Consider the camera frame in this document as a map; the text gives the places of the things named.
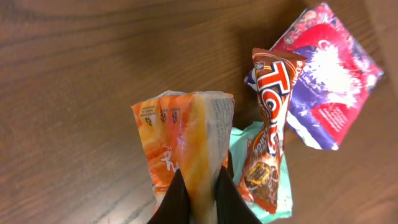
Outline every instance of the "snack wrapper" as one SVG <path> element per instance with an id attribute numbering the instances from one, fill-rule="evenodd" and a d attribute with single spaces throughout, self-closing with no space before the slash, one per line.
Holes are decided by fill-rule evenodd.
<path id="1" fill-rule="evenodd" d="M 238 190 L 246 201 L 275 214 L 285 118 L 306 58 L 264 49 L 253 49 L 252 57 L 264 125 L 250 143 Z"/>
<path id="2" fill-rule="evenodd" d="M 272 50 L 305 56 L 287 122 L 307 146 L 337 150 L 384 73 L 326 3 L 305 10 Z M 252 71 L 245 82 L 256 89 Z"/>
<path id="3" fill-rule="evenodd" d="M 228 165 L 233 95 L 166 91 L 132 109 L 158 204 L 180 169 L 196 223 L 216 222 L 213 188 Z"/>
<path id="4" fill-rule="evenodd" d="M 251 141 L 256 137 L 263 125 L 263 122 L 253 122 L 252 125 L 248 126 L 244 130 L 232 128 L 231 140 L 229 141 L 229 151 L 231 152 L 234 169 L 233 181 L 236 185 L 239 184 L 239 181 L 242 177 L 242 169 L 248 154 L 248 147 L 250 147 Z M 253 202 L 246 202 L 246 205 L 262 223 L 270 223 L 276 219 L 290 218 L 292 216 L 292 189 L 290 187 L 289 172 L 287 170 L 285 154 L 282 156 L 282 161 L 280 163 L 277 201 L 278 207 L 275 215 L 271 215 L 269 212 L 263 210 Z"/>

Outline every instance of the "wooden table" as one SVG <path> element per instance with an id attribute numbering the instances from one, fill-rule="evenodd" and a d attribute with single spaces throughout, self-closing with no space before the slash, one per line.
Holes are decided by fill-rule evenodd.
<path id="1" fill-rule="evenodd" d="M 235 96 L 313 1 L 1 0 L 0 223 L 145 223 L 155 198 L 130 106 L 165 90 Z M 375 61 L 365 3 L 330 6 Z M 388 74 L 337 152 L 285 147 L 294 215 L 276 223 L 397 223 L 398 112 Z"/>

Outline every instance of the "mint green wrapper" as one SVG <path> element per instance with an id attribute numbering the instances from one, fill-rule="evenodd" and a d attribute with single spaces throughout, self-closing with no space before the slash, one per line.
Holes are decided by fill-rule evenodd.
<path id="1" fill-rule="evenodd" d="M 229 141 L 229 150 L 232 155 L 232 165 L 234 169 L 233 181 L 236 185 L 242 176 L 242 169 L 246 156 L 248 154 L 248 143 L 260 132 L 263 122 L 253 122 L 252 125 L 245 128 L 243 131 L 238 128 L 232 128 L 231 139 Z M 290 188 L 289 172 L 287 171 L 287 164 L 285 155 L 282 157 L 280 164 L 280 180 L 278 188 L 278 207 L 275 215 L 264 211 L 255 203 L 246 202 L 252 212 L 263 223 L 270 223 L 279 218 L 290 218 L 292 216 L 293 199 L 292 189 Z"/>

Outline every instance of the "orange snack packet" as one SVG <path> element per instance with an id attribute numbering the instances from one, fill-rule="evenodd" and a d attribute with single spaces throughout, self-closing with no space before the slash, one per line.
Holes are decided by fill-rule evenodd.
<path id="1" fill-rule="evenodd" d="M 257 99 L 264 125 L 251 141 L 238 190 L 243 199 L 275 214 L 287 110 L 305 57 L 253 49 Z"/>
<path id="2" fill-rule="evenodd" d="M 158 204 L 180 169 L 195 221 L 216 221 L 213 187 L 227 166 L 233 108 L 220 91 L 166 91 L 132 106 Z"/>

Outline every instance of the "red lettering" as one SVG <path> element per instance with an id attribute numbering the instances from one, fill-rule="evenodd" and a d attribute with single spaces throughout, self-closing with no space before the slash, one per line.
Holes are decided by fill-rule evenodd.
<path id="1" fill-rule="evenodd" d="M 263 90 L 261 96 L 262 104 L 268 112 L 271 123 L 276 123 L 280 107 L 282 106 L 282 99 L 273 89 Z"/>
<path id="2" fill-rule="evenodd" d="M 272 72 L 257 79 L 257 90 L 260 92 L 266 88 L 277 87 L 279 95 L 284 96 L 290 93 L 290 80 L 285 63 L 283 61 L 273 62 Z"/>
<path id="3" fill-rule="evenodd" d="M 271 68 L 272 72 L 257 79 L 257 90 L 261 93 L 262 104 L 270 118 L 270 126 L 267 130 L 268 153 L 275 156 L 276 149 L 279 147 L 277 118 L 282 106 L 282 96 L 290 93 L 290 79 L 283 61 L 273 62 Z"/>

